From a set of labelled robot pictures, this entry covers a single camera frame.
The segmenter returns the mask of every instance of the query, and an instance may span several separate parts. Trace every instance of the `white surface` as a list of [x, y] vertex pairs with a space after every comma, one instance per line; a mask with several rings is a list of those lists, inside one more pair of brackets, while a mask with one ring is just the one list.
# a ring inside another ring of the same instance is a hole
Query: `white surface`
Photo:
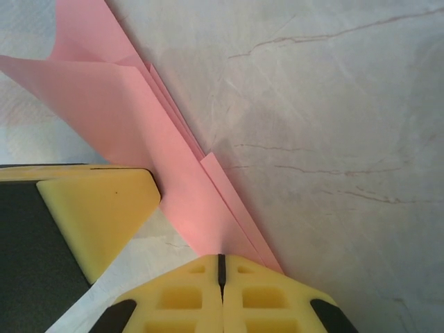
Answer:
[[[110, 5], [291, 277], [362, 332], [444, 332], [443, 0]], [[52, 1], [1, 2], [0, 52], [43, 58], [53, 36]], [[99, 159], [16, 84], [0, 96], [0, 162]], [[153, 220], [85, 300], [96, 312], [194, 257]]]

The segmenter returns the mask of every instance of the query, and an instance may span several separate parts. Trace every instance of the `folded pink paper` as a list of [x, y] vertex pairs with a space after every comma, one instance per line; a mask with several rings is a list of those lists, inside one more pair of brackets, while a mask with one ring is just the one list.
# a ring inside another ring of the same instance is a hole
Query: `folded pink paper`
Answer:
[[205, 157], [162, 80], [102, 0], [58, 0], [47, 60], [0, 56], [0, 69], [105, 159], [150, 169], [161, 209], [198, 253], [281, 268], [213, 154]]

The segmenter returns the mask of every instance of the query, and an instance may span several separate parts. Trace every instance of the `yellow plastic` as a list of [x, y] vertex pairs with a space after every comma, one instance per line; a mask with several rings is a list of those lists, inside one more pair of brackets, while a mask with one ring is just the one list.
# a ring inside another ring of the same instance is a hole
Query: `yellow plastic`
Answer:
[[121, 295], [137, 306], [123, 333], [222, 333], [217, 257], [208, 255]]
[[120, 296], [137, 306], [123, 333], [326, 333], [310, 300], [325, 293], [235, 255], [208, 255]]
[[89, 282], [95, 282], [158, 206], [147, 170], [113, 166], [29, 170]]

